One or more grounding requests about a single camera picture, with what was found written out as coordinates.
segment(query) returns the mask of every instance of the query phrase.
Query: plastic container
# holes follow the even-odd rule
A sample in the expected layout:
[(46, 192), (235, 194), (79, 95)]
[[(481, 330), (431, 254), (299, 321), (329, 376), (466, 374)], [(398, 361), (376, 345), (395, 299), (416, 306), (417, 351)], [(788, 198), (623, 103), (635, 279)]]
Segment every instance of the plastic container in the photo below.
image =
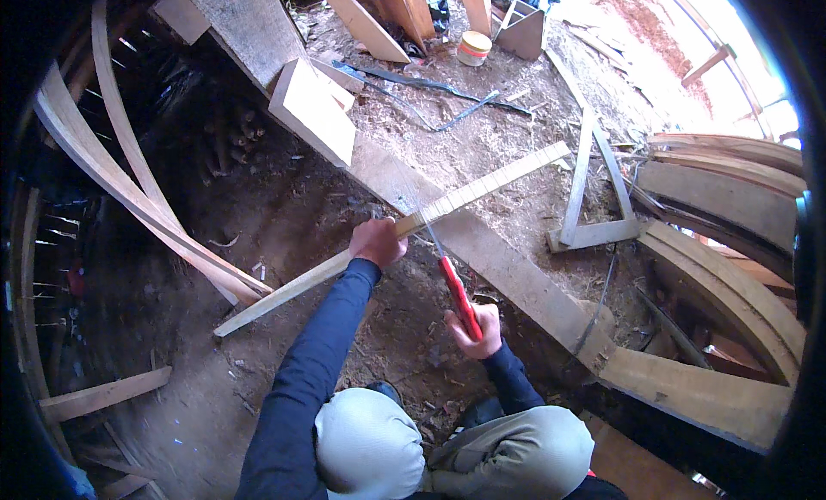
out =
[(468, 30), (462, 34), (462, 42), (456, 49), (456, 58), (468, 66), (481, 66), (490, 52), (490, 37), (480, 32)]

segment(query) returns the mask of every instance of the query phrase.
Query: dirt floor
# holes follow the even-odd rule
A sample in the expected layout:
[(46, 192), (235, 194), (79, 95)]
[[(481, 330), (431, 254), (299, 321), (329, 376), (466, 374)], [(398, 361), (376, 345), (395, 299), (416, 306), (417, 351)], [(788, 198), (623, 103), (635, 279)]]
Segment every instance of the dirt floor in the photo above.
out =
[[(450, 38), (455, 41), (467, 20), (461, 3), (449, 2)], [(334, 50), (354, 65), (390, 67), (359, 53), (332, 9), (315, 5), (302, 10), (296, 20), (311, 39), (309, 52)], [(662, 130), (667, 113), (655, 111), (604, 58), (566, 29), (551, 22), (549, 44), (601, 113), (610, 142), (633, 142), (635, 133)], [(485, 107), (447, 132), (430, 133), (413, 113), (366, 90), (349, 115), (356, 126), (446, 189), (554, 142), (564, 141), (576, 150), (581, 113), (547, 60), (522, 61), (495, 46), (485, 65), (474, 69), (456, 61), (454, 49), (452, 43), (434, 46), (427, 64), (409, 65), (403, 73), (451, 83), (477, 96), (491, 90), (500, 90), (503, 97), (530, 90), (515, 102), (538, 106), (533, 117)], [(434, 123), (446, 122), (468, 106), (445, 93), (380, 85), (414, 103)], [(234, 164), (230, 175), (204, 186), (194, 168), (197, 161), (182, 162), (180, 155), (190, 153), (181, 143), (186, 139), (182, 133), (200, 133), (202, 110), (202, 104), (192, 104), (182, 113), (174, 133), (160, 140), (159, 150), (151, 154), (150, 164), (190, 234), (256, 277), (260, 271), (252, 269), (262, 264), (263, 281), (273, 288), (344, 249), (353, 227), (372, 212), (391, 213), (269, 122), (247, 164)], [(621, 161), (633, 175), (635, 158)], [(597, 302), (610, 252), (599, 247), (551, 255), (545, 245), (545, 232), (563, 220), (571, 175), (551, 165), (470, 208), (566, 293)], [(121, 205), (108, 201), (101, 217), (105, 222), (86, 262), (83, 342), (67, 348), (64, 374), (74, 378), (65, 387), (77, 390), (146, 372), (154, 349), (159, 365), (173, 367), (170, 383), (157, 395), (145, 394), (113, 407), (108, 417), (138, 460), (160, 474), (158, 482), (167, 496), (231, 497), (263, 396), (284, 353), (330, 284), (217, 343), (212, 330), (232, 314), (221, 295)], [(594, 147), (580, 223), (618, 218), (607, 172)], [(438, 235), (438, 224), (435, 230)], [(235, 237), (231, 247), (208, 242), (225, 244)], [(408, 256), (387, 269), (338, 389), (375, 380), (393, 383), (429, 453), (446, 440), (468, 403), (492, 388), (480, 364), (464, 358), (443, 328), (442, 310), (449, 307), (449, 295), (436, 269), (435, 251), (425, 238), (411, 238)], [(617, 320), (614, 340), (635, 347), (651, 330), (633, 292), (633, 284), (644, 276), (644, 262), (630, 242), (619, 244), (617, 251), (605, 304)], [(476, 300), (499, 303), (506, 336), (538, 391), (548, 402), (572, 405), (572, 391), (562, 385), (563, 351), (471, 271), (463, 272)], [(77, 376), (74, 362), (81, 363), (83, 377)], [(88, 420), (68, 422), (66, 428), (73, 444), (101, 439), (100, 427)]]

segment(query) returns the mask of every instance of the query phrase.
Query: hand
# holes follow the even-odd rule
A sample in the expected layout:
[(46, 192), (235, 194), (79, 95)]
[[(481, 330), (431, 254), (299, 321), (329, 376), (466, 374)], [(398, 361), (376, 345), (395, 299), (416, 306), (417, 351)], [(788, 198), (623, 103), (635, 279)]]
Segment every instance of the hand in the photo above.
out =
[(396, 219), (391, 216), (358, 224), (350, 239), (350, 255), (369, 259), (380, 269), (397, 262), (407, 253), (407, 237), (399, 240), (394, 224)]
[(502, 347), (499, 327), (499, 309), (495, 304), (470, 303), (481, 328), (481, 340), (474, 342), (465, 331), (462, 321), (452, 310), (444, 311), (444, 324), (462, 352), (472, 359), (483, 361)]

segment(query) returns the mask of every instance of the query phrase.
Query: red saw handle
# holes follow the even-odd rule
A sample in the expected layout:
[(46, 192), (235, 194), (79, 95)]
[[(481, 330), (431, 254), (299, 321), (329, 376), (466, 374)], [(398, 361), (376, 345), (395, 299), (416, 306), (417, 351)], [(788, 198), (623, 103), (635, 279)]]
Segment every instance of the red saw handle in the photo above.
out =
[(450, 295), (453, 296), (453, 304), (459, 310), (459, 319), (462, 321), (465, 331), (474, 342), (481, 340), (481, 328), (476, 321), (476, 314), (473, 313), (473, 308), (470, 306), (468, 295), (465, 293), (462, 280), (456, 274), (456, 268), (453, 267), (450, 259), (447, 256), (439, 258), (439, 269), (442, 271), (444, 281), (448, 284)]

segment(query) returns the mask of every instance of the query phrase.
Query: navy blue sleeve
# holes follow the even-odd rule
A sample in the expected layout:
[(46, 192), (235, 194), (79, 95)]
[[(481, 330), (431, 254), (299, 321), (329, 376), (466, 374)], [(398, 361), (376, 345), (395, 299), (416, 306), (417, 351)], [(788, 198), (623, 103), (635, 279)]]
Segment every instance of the navy blue sleeve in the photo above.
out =
[(496, 353), (481, 361), (494, 385), (506, 416), (544, 405), (542, 397), (524, 375), (524, 365), (505, 339)]
[(315, 415), (336, 388), (382, 271), (354, 259), (284, 356), (263, 400), (235, 498), (326, 498), (315, 471)]

